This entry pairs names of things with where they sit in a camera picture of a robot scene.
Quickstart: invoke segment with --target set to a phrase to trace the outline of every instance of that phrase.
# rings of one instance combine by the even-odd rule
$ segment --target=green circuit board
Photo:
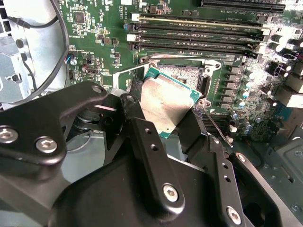
[[[243,119],[241,122],[249,121],[252,125],[258,118],[262,121],[267,121],[275,117],[281,117],[281,111],[277,112],[275,107],[266,102],[267,98],[264,97],[260,87],[272,86],[272,94],[274,94],[277,87],[285,82],[285,78],[281,76],[274,77],[267,72],[271,62],[284,60],[282,56],[271,48],[272,37],[285,34],[292,39],[301,37],[303,4],[295,0],[263,0],[261,1],[262,3],[285,4],[286,8],[284,13],[258,13],[227,8],[203,8],[200,2],[196,0],[61,0],[60,7],[70,37],[70,53],[77,60],[76,65],[70,65],[72,83],[92,80],[102,85],[105,89],[110,90],[113,87],[113,74],[115,72],[139,64],[139,59],[146,55],[155,53],[201,55],[217,58],[219,59],[218,62],[222,64],[219,70],[213,72],[211,84],[209,85],[207,95],[207,100],[211,103],[207,108],[209,113],[226,115],[234,110],[239,112],[239,119]],[[176,41],[177,36],[185,37],[188,33],[180,33],[178,31],[174,34],[169,33],[165,28],[168,22],[157,21],[153,23],[151,21],[143,21],[141,23],[143,26],[156,24],[158,28],[151,29],[145,34],[130,31],[127,29],[127,25],[136,23],[132,19],[132,14],[134,13],[152,18],[177,18],[183,20],[183,24],[181,22],[170,22],[169,26],[171,27],[183,26],[185,28],[192,26],[191,23],[187,24],[186,21],[188,20],[197,22],[204,19],[217,21],[216,23],[228,21],[246,26],[229,27],[228,25],[217,26],[216,23],[204,24],[201,28],[209,31],[219,31],[218,33],[212,32],[209,37],[203,37],[206,40],[217,39],[218,43],[212,43],[209,49],[214,48],[218,49],[218,51],[193,52],[174,48],[176,45],[180,47],[182,44],[184,46],[201,44],[193,41]],[[270,32],[267,34],[268,38],[266,40],[259,40],[258,44],[265,46],[265,51],[260,58],[256,59],[247,54],[238,53],[247,49],[246,46],[232,45],[232,42],[243,44],[244,42],[250,42],[250,39],[241,36],[239,38],[233,37],[231,33],[262,35],[262,29],[251,26],[257,23],[265,26]],[[144,46],[149,43],[148,45],[151,48],[130,48],[131,42],[127,40],[128,34],[140,35],[140,45]],[[167,36],[171,35],[175,39],[166,39]],[[285,48],[295,49],[291,44],[285,44]],[[203,67],[198,62],[189,60],[167,60],[160,63],[182,67]],[[235,87],[233,87],[234,92],[231,102],[227,105],[221,105],[226,83],[229,82],[227,76],[231,73],[232,67],[239,67],[241,72],[239,72],[239,77],[234,81]],[[243,85],[243,81],[247,79],[245,73],[249,70],[255,72],[257,77],[254,78],[254,85],[247,88]],[[119,77],[118,86],[120,89],[126,90],[133,77],[143,78],[143,76],[144,74],[141,71],[135,70],[123,73]],[[237,101],[243,99],[240,92],[244,89],[250,95],[245,99],[246,105],[242,107],[239,106]]]

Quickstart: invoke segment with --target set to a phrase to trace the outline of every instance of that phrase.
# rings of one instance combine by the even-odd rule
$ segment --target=surface-mount component
[[[74,20],[76,23],[85,24],[84,12],[74,12]]]

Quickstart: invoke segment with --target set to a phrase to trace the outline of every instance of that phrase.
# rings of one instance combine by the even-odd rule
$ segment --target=capacitor
[[[256,118],[256,119],[255,119],[255,122],[256,122],[257,124],[261,123],[261,118],[259,118],[259,117]]]
[[[283,50],[283,46],[280,44],[271,44],[270,48],[276,52],[281,52]]]
[[[243,99],[237,100],[237,104],[239,105],[239,107],[244,107],[245,106],[245,102],[244,102]]]
[[[257,74],[255,72],[252,72],[252,71],[246,72],[245,75],[248,76],[249,79],[254,79],[257,76]]]
[[[245,80],[243,82],[244,86],[247,87],[247,88],[251,88],[253,85],[254,85],[254,82],[253,81],[250,81],[250,80]]]
[[[277,105],[277,102],[271,98],[268,98],[267,101],[272,107],[275,107]]]
[[[71,59],[71,60],[70,60],[70,64],[71,64],[71,65],[77,65],[77,60],[74,59],[74,58]]]
[[[243,128],[242,131],[243,131],[243,133],[244,133],[245,135],[247,135],[247,134],[250,132],[249,130],[247,130],[247,129],[245,129],[245,128]]]
[[[280,44],[286,44],[289,38],[282,35],[274,35],[273,40]]]
[[[244,89],[240,91],[240,94],[242,95],[243,98],[248,98],[250,96],[250,93]]]
[[[244,128],[246,130],[250,130],[251,129],[251,124],[249,122],[245,122],[243,126],[244,126]]]
[[[263,87],[261,88],[261,91],[263,91],[265,94],[267,94],[268,96],[271,94],[271,91],[267,88],[267,87]]]
[[[298,40],[298,39],[290,39],[288,40],[289,44],[295,45],[297,47],[302,48],[303,47],[303,41],[302,40]]]
[[[235,111],[232,111],[230,116],[233,118],[233,119],[237,119],[238,118],[238,115]]]

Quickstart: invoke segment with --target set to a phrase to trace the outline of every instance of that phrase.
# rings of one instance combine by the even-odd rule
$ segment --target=screw
[[[71,60],[70,60],[70,64],[71,64],[71,65],[76,65],[76,64],[77,64],[77,60],[74,59],[74,58],[71,59]]]
[[[213,141],[216,143],[216,144],[219,144],[220,141],[216,138],[216,137],[213,137]]]
[[[163,192],[166,199],[168,199],[169,201],[175,202],[178,200],[178,192],[173,186],[169,184],[164,185]]]
[[[229,218],[236,224],[241,224],[241,218],[237,211],[232,207],[227,207],[227,214]]]
[[[293,211],[302,211],[302,208],[299,207],[298,205],[292,205],[292,206],[291,206],[291,209],[292,209]]]
[[[245,162],[245,158],[243,155],[241,154],[238,154],[238,158],[242,161],[242,162]]]
[[[297,157],[302,157],[302,156],[303,156],[303,153],[302,153],[302,151],[300,151],[300,150],[296,150],[296,151],[294,152],[294,154],[295,154]]]
[[[18,139],[18,133],[10,128],[0,128],[0,143],[12,143]]]
[[[36,142],[36,148],[41,152],[47,154],[54,152],[57,147],[57,143],[49,137],[38,139],[38,141]]]

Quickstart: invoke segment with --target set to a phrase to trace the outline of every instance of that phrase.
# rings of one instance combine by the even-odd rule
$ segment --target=black mounting arm
[[[190,110],[178,125],[189,163],[168,158],[134,87],[117,97],[83,82],[0,113],[0,198],[50,227],[255,225],[240,196],[242,175],[235,176],[201,113]],[[90,129],[104,132],[105,165],[66,187],[58,172],[65,144]],[[229,159],[237,171],[257,176],[250,182],[265,201],[261,207],[275,214],[265,215],[266,223],[301,226],[248,159]],[[41,188],[51,196],[42,198]]]

